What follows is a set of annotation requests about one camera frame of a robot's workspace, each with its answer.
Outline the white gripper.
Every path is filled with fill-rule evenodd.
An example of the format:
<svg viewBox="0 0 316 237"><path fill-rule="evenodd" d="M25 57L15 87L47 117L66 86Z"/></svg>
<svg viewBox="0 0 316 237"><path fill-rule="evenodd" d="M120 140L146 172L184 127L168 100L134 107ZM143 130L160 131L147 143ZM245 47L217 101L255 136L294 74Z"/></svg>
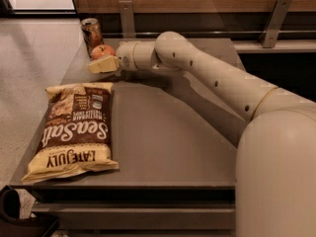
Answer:
<svg viewBox="0 0 316 237"><path fill-rule="evenodd" d="M116 55L103 56L89 63L88 69L92 73L107 73L117 71L119 67L127 71L136 71L137 66L134 51L138 41L121 41L116 50Z"/></svg>

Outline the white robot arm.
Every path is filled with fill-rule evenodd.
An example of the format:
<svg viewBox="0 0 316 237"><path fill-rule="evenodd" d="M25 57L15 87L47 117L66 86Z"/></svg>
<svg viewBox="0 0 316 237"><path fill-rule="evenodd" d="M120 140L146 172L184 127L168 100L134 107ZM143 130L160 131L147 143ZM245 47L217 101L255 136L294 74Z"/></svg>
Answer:
<svg viewBox="0 0 316 237"><path fill-rule="evenodd" d="M117 66L158 75L187 72L237 124L236 237L316 237L316 103L195 47L175 32L124 40Z"/></svg>

